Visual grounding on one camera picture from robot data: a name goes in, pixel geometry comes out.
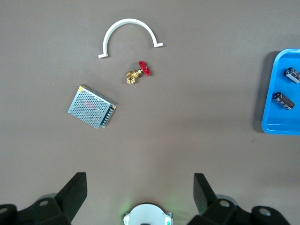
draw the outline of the gray floor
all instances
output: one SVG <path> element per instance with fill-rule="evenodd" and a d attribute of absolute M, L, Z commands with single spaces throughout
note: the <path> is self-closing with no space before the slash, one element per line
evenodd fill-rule
<path fill-rule="evenodd" d="M 108 28 L 109 58 L 98 59 Z M 87 172 L 73 225 L 122 225 L 142 202 L 196 213 L 193 175 L 245 210 L 300 221 L 300 138 L 260 123 L 278 51 L 300 48 L 297 0 L 0 1 L 0 203 L 23 209 Z M 144 60 L 152 76 L 126 84 Z M 118 103 L 106 128 L 67 113 L 84 83 Z"/>

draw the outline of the white curved bracket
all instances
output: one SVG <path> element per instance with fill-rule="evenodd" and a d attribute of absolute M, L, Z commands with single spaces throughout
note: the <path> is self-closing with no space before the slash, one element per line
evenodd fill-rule
<path fill-rule="evenodd" d="M 140 21 L 140 20 L 136 20 L 136 19 L 123 19 L 123 20 L 120 20 L 120 21 L 115 22 L 115 23 L 108 29 L 108 31 L 106 32 L 106 34 L 105 34 L 105 36 L 104 36 L 104 40 L 103 40 L 103 54 L 98 55 L 99 58 L 105 58 L 105 57 L 108 56 L 108 53 L 107 53 L 107 44 L 108 44 L 108 39 L 109 39 L 109 37 L 111 36 L 111 34 L 112 34 L 117 28 L 119 28 L 120 26 L 125 25 L 125 24 L 130 24 L 130 23 L 137 24 L 137 25 L 140 25 L 140 26 L 144 27 L 144 28 L 150 33 L 155 48 L 164 46 L 163 43 L 158 43 L 158 42 L 157 42 L 157 40 L 156 40 L 156 38 L 155 38 L 155 36 L 154 36 L 154 33 L 152 32 L 152 30 L 150 29 L 150 27 L 149 27 L 147 24 L 145 24 L 144 22 L 142 22 L 142 21 Z"/>

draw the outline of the valve with red handle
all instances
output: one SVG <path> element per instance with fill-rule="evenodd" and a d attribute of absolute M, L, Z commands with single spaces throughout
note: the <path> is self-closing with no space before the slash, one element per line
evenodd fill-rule
<path fill-rule="evenodd" d="M 151 71 L 144 61 L 139 61 L 140 69 L 130 71 L 126 74 L 127 83 L 135 83 L 135 80 L 144 73 L 146 76 L 150 76 Z"/>

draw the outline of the metal box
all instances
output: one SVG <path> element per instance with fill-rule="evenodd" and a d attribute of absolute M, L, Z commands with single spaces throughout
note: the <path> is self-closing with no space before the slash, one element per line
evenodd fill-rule
<path fill-rule="evenodd" d="M 68 113 L 94 128 L 105 128 L 117 104 L 85 84 L 79 85 Z"/>

